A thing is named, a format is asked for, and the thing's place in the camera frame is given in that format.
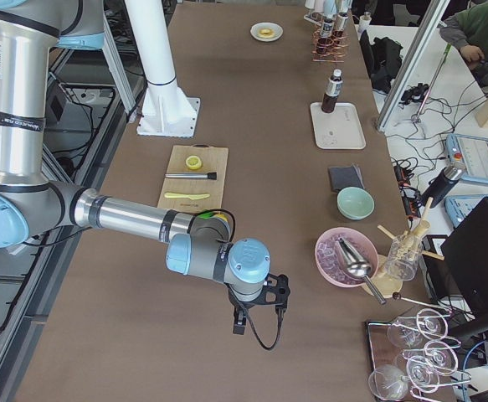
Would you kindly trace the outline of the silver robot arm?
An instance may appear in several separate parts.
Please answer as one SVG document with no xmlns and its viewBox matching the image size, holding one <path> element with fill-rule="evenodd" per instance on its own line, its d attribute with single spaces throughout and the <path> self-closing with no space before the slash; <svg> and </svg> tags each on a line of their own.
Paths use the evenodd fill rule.
<svg viewBox="0 0 488 402">
<path fill-rule="evenodd" d="M 123 86 L 118 51 L 101 1 L 0 1 L 0 248 L 31 245 L 36 235 L 73 226 L 78 231 L 112 229 L 167 245 L 170 271 L 221 283 L 234 308 L 233 331 L 252 327 L 250 309 L 271 305 L 283 317 L 290 295 L 284 275 L 270 272 L 270 253 L 259 240 L 234 239 L 227 210 L 188 214 L 106 196 L 74 181 L 86 143 L 53 153 L 63 175 L 43 170 L 49 53 L 53 48 L 102 50 L 116 84 Z"/>
</svg>

